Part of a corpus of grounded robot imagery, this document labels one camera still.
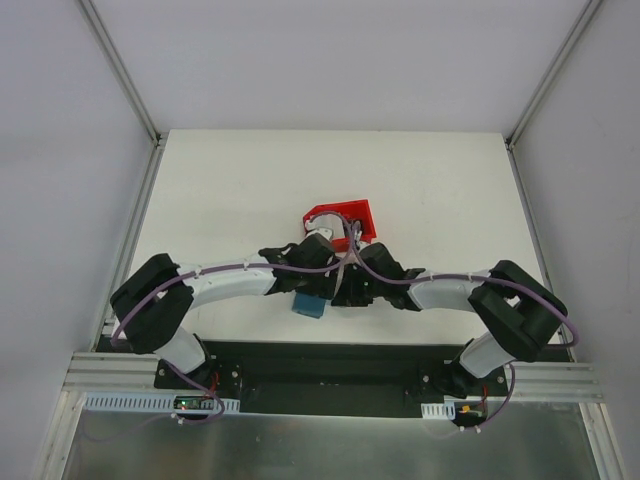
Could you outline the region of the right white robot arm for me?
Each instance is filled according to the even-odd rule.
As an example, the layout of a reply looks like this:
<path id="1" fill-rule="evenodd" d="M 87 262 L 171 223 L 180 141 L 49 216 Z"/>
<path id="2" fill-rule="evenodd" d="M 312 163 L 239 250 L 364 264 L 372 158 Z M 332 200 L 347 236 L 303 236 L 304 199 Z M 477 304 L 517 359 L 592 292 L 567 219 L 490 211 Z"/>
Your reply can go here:
<path id="1" fill-rule="evenodd" d="M 510 260 L 486 271 L 443 274 L 405 269 L 381 243 L 356 257 L 344 270 L 334 306 L 367 307 L 382 298 L 400 310 L 471 312 L 486 327 L 430 375 L 433 387 L 447 395 L 473 394 L 491 372 L 513 361 L 535 362 L 567 319 L 564 304 Z"/>

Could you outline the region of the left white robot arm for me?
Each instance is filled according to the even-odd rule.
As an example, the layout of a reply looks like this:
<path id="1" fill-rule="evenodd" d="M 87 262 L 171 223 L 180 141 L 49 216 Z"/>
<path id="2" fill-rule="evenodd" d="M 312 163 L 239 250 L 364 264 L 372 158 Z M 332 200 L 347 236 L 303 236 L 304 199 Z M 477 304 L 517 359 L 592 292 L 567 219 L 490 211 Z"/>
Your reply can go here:
<path id="1" fill-rule="evenodd" d="M 167 253 L 156 254 L 112 294 L 118 326 L 111 342 L 126 340 L 134 353 L 153 354 L 177 368 L 188 388 L 202 388 L 211 377 L 210 354 L 182 326 L 189 312 L 217 301 L 303 287 L 318 286 L 326 294 L 335 286 L 339 265 L 333 245 L 320 233 L 210 265 L 179 264 Z"/>

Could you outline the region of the blue card holder wallet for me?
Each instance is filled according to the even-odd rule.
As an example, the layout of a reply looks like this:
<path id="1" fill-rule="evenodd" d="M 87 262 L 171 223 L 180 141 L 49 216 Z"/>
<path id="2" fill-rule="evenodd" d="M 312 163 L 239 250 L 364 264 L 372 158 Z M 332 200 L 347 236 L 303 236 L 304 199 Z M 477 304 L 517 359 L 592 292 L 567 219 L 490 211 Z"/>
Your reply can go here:
<path id="1" fill-rule="evenodd" d="M 296 293 L 294 296 L 292 311 L 298 315 L 320 319 L 324 315 L 326 300 L 324 298 Z"/>

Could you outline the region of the red plastic bin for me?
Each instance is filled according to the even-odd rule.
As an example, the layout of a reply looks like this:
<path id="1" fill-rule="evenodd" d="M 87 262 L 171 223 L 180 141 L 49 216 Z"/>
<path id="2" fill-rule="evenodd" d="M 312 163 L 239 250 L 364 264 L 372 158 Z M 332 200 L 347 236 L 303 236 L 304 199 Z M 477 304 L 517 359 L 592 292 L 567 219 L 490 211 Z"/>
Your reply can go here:
<path id="1" fill-rule="evenodd" d="M 359 223 L 360 230 L 355 240 L 358 246 L 371 244 L 376 239 L 375 224 L 367 199 L 316 205 L 303 215 L 303 228 L 306 233 L 316 229 L 331 230 L 331 243 L 335 251 L 345 253 L 348 249 L 347 229 L 336 214 L 340 214 L 349 225 Z"/>

